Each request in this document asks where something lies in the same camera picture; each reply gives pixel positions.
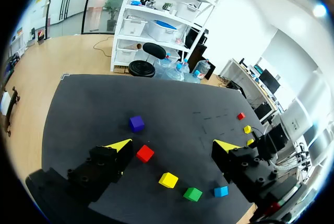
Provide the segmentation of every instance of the black stool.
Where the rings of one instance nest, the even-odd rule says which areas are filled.
[[[142,49],[144,50],[144,52],[158,59],[163,60],[166,57],[165,49],[157,44],[145,43],[142,46]],[[129,64],[129,73],[133,76],[152,78],[156,73],[156,69],[151,63],[147,62],[147,59],[146,61],[132,61]]]

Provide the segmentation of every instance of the red cube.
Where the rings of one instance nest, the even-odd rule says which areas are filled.
[[[238,119],[242,120],[243,118],[246,118],[246,115],[244,113],[238,114]]]
[[[154,151],[150,149],[148,146],[143,145],[140,150],[137,152],[136,157],[141,160],[143,163],[149,161],[149,159],[154,154]]]

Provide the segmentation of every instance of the ceiling light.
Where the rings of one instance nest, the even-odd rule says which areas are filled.
[[[324,5],[316,5],[313,9],[313,15],[315,17],[323,17],[326,13],[327,10]]]

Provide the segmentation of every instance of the black mat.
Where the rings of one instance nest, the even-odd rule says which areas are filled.
[[[246,114],[242,121],[240,112]],[[133,134],[129,118],[141,115],[145,129]],[[236,90],[150,78],[71,75],[62,80],[47,115],[42,168],[66,178],[95,145],[132,138],[155,151],[143,164],[134,157],[117,184],[111,184],[90,208],[126,223],[236,223],[250,208],[234,184],[229,195],[214,198],[226,186],[211,159],[212,141],[244,146],[243,127],[263,131],[251,106]],[[174,189],[158,180],[165,172],[179,177]],[[188,187],[203,191],[199,202],[183,198]]]

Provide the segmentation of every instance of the water bottle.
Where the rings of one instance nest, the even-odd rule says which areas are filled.
[[[184,74],[184,81],[185,82],[189,82],[189,83],[200,83],[200,78],[198,78],[198,76],[201,73],[199,72],[199,70],[196,70],[193,74]]]
[[[156,73],[154,75],[154,78],[160,79],[164,72],[171,67],[172,61],[170,60],[170,53],[166,54],[166,57],[163,60],[156,60],[154,62],[154,68],[156,69]]]
[[[181,71],[186,74],[190,73],[188,60],[186,58],[183,60]]]
[[[208,59],[206,59],[204,61],[199,61],[197,63],[197,65],[195,66],[195,68],[193,70],[193,73],[196,70],[199,70],[200,75],[198,76],[198,78],[203,79],[204,76],[206,76],[206,74],[209,72],[209,70],[210,70],[210,64],[208,62],[209,62]]]
[[[184,74],[181,71],[182,64],[178,63],[176,68],[172,67],[168,69],[163,75],[162,79],[167,80],[177,80],[177,81],[184,81]]]

